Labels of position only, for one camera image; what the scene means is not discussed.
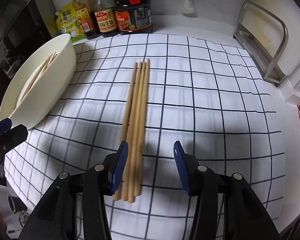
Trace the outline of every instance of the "white tablecloth with black grid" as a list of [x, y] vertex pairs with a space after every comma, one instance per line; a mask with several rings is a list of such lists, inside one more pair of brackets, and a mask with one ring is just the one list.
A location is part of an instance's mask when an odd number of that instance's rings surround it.
[[[105, 197], [112, 238], [188, 239], [196, 199], [181, 189], [173, 159], [187, 153], [220, 174], [241, 173], [272, 219], [280, 214], [284, 150], [270, 89], [249, 54], [185, 36], [134, 34], [75, 46], [67, 90], [26, 142], [5, 158], [8, 182], [30, 210], [62, 171], [81, 173], [119, 146], [134, 62], [151, 60], [142, 195]], [[219, 196], [217, 238], [223, 232]], [[78, 235], [83, 239], [81, 196]]]

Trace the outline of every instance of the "tablecloth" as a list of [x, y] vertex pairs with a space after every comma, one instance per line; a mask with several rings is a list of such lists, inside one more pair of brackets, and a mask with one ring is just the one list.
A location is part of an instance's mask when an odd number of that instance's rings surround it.
[[[29, 210], [60, 172], [84, 172], [116, 151], [133, 64], [149, 58], [142, 195], [133, 204], [105, 197], [112, 238], [188, 238], [196, 198], [181, 189], [176, 140], [215, 172], [241, 173], [271, 218], [278, 218], [285, 176], [280, 123], [271, 84], [247, 51], [165, 34], [114, 36], [74, 47], [77, 68], [65, 93], [5, 157], [7, 180]], [[81, 198], [77, 225], [84, 239]], [[218, 202], [221, 239], [221, 195]]]

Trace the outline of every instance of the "bowl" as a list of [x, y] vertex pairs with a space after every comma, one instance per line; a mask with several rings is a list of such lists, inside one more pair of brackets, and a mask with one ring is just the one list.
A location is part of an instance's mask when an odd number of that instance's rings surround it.
[[[3, 97], [0, 120], [10, 118], [12, 126], [27, 129], [37, 125], [52, 109], [68, 86], [76, 66], [76, 54], [70, 34], [59, 35], [34, 52], [13, 77]], [[36, 79], [20, 104], [17, 100], [31, 76], [53, 53], [59, 53], [50, 66]]]

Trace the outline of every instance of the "bottle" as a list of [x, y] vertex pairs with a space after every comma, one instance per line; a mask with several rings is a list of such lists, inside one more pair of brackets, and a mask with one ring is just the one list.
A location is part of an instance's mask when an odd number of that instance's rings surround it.
[[152, 32], [150, 0], [114, 0], [114, 11], [120, 34]]
[[93, 0], [73, 0], [73, 7], [84, 36], [88, 40], [100, 36], [97, 20], [94, 16]]
[[113, 0], [94, 0], [94, 14], [103, 37], [119, 33], [113, 6]]

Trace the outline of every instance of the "bundle of chopsticks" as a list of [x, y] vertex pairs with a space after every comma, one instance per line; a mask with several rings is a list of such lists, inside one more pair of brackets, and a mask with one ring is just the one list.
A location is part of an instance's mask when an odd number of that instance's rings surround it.
[[46, 60], [45, 62], [42, 63], [41, 67], [39, 68], [39, 70], [37, 71], [37, 73], [33, 76], [32, 80], [30, 81], [30, 83], [28, 84], [25, 93], [23, 94], [20, 102], [23, 100], [23, 98], [27, 95], [27, 93], [29, 92], [29, 90], [31, 89], [31, 87], [33, 86], [34, 82], [36, 81], [36, 79], [38, 78], [39, 75], [42, 75], [45, 70], [51, 65], [52, 61], [56, 58], [56, 56], [59, 53], [54, 53], [51, 54]]
[[135, 197], [141, 195], [149, 73], [149, 59], [146, 62], [134, 64], [120, 138], [128, 142], [129, 154], [123, 173], [123, 182], [113, 197], [114, 201], [121, 199], [134, 203]]

